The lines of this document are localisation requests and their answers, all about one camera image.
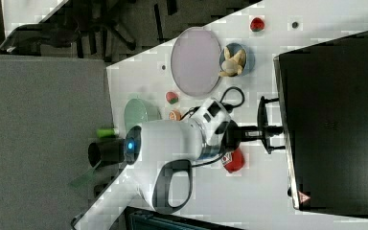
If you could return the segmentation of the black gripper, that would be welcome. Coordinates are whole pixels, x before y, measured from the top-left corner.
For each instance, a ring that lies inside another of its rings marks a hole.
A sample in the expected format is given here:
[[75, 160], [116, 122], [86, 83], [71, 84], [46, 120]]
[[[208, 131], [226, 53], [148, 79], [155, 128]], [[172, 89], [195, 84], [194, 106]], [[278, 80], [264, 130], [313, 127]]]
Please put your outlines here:
[[258, 125], [238, 126], [234, 121], [231, 121], [223, 136], [223, 149], [232, 151], [237, 149], [241, 142], [260, 141], [259, 135]]

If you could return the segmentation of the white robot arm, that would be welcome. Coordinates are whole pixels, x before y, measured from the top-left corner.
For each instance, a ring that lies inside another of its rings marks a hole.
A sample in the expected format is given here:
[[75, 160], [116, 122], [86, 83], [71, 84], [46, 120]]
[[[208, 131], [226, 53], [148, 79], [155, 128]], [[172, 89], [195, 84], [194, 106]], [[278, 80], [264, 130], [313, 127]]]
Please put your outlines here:
[[91, 207], [73, 220], [72, 229], [110, 230], [136, 196], [155, 212], [175, 213], [184, 206], [169, 203], [176, 173], [187, 174], [192, 183], [193, 168], [237, 149], [241, 142], [259, 140], [268, 152], [273, 151], [269, 140], [284, 129], [268, 123], [267, 103], [261, 99], [255, 126], [238, 126], [230, 116], [234, 106], [210, 98], [185, 121], [155, 120], [132, 127], [124, 142], [126, 167]]

